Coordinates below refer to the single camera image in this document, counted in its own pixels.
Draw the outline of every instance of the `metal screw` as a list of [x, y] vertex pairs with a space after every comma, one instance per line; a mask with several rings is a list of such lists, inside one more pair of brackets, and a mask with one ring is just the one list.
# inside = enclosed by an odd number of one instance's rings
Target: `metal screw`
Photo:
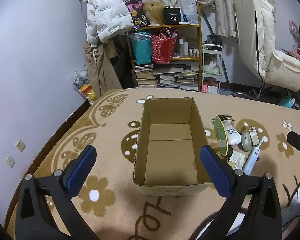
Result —
[[267, 178], [267, 179], [272, 179], [272, 175], [271, 175], [270, 173], [267, 172], [267, 173], [266, 173], [266, 178]]
[[32, 175], [31, 174], [27, 174], [26, 176], [25, 176], [25, 179], [26, 180], [30, 180], [32, 178]]
[[53, 175], [56, 177], [59, 177], [62, 174], [62, 170], [56, 170], [54, 171]]
[[237, 170], [235, 170], [234, 172], [235, 172], [235, 174], [237, 174], [238, 176], [242, 176], [242, 175], [243, 175], [243, 171], [242, 171], [242, 170], [237, 169]]

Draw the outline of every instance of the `toothbrush handle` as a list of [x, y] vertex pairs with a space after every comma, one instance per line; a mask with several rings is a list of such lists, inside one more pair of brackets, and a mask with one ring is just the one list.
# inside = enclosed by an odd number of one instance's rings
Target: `toothbrush handle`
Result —
[[244, 165], [242, 171], [244, 172], [244, 174], [246, 175], [250, 175], [254, 164], [256, 163], [258, 156], [260, 153], [260, 149], [257, 147], [254, 147], [254, 149], [251, 151], [250, 156], [246, 162], [246, 164]]

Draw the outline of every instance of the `wall outlet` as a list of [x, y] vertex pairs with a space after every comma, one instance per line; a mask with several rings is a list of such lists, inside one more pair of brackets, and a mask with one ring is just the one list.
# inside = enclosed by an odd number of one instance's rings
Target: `wall outlet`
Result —
[[23, 141], [19, 140], [16, 144], [16, 148], [20, 151], [23, 152], [25, 149], [26, 145], [23, 143]]
[[6, 163], [7, 163], [10, 167], [13, 167], [13, 165], [16, 163], [16, 161], [15, 161], [11, 156], [9, 156], [9, 157], [6, 159]]

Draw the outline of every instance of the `white wall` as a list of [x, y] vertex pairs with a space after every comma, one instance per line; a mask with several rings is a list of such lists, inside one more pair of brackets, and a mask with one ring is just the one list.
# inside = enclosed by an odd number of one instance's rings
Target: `white wall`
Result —
[[[297, 0], [275, 0], [276, 2], [276, 26], [275, 26], [275, 42], [276, 49], [292, 49], [292, 36], [289, 32], [289, 20], [293, 20], [296, 23], [300, 23], [300, 4]], [[215, 14], [209, 8], [204, 9], [210, 25], [215, 30], [216, 21]], [[202, 41], [205, 41], [207, 34], [210, 34], [207, 25], [203, 17], [202, 22]], [[233, 37], [222, 37], [222, 44], [224, 47], [224, 62], [230, 83], [237, 83], [243, 85], [249, 85], [254, 87], [260, 87], [262, 85], [252, 72], [241, 61], [238, 48], [237, 39]]]
[[[78, 0], [0, 1], [0, 223], [23, 174], [84, 102], [70, 78], [84, 64]], [[15, 143], [22, 139], [21, 153]], [[13, 168], [6, 163], [11, 155]]]

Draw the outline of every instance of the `blue gripper pad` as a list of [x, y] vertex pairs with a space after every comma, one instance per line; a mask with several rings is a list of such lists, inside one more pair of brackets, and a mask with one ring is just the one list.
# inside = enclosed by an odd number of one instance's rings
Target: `blue gripper pad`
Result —
[[96, 160], [97, 151], [95, 147], [87, 145], [80, 155], [65, 168], [62, 183], [67, 190], [68, 198], [73, 198], [79, 194]]
[[225, 160], [220, 159], [209, 145], [201, 148], [200, 161], [219, 195], [229, 198], [235, 182], [230, 165]]

